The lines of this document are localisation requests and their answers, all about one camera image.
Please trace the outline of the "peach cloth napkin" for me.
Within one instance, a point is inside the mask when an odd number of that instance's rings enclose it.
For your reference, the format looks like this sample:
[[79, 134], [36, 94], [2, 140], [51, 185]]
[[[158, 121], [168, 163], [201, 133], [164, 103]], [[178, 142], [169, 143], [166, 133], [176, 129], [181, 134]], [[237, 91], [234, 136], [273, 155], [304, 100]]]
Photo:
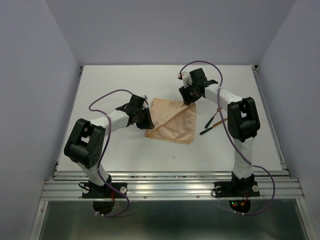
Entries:
[[194, 141], [197, 107], [182, 101], [155, 98], [150, 108], [154, 128], [145, 133], [147, 138], [177, 144], [190, 144]]

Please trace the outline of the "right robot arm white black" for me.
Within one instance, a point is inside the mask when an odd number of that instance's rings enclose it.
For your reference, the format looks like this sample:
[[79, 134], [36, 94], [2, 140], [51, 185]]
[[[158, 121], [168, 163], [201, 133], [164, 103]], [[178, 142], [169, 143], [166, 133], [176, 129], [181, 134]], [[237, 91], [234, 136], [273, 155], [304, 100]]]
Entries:
[[218, 110], [227, 112], [227, 123], [223, 123], [227, 137], [234, 147], [234, 166], [231, 192], [242, 195], [253, 185], [253, 143], [261, 127], [255, 100], [251, 97], [237, 96], [221, 87], [215, 80], [207, 80], [202, 68], [180, 72], [178, 79], [183, 81], [179, 92], [186, 105], [205, 98], [218, 105]]

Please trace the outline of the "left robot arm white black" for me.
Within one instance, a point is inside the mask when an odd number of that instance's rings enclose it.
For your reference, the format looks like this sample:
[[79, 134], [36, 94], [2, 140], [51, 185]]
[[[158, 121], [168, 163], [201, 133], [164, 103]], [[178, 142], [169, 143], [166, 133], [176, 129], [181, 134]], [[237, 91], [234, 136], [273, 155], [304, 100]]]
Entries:
[[78, 119], [66, 141], [64, 155], [76, 163], [88, 177], [88, 183], [80, 187], [87, 194], [107, 197], [111, 193], [111, 176], [101, 166], [104, 141], [111, 133], [136, 125], [141, 130], [151, 130], [154, 124], [146, 96], [131, 95], [128, 103], [115, 108], [111, 113], [94, 120]]

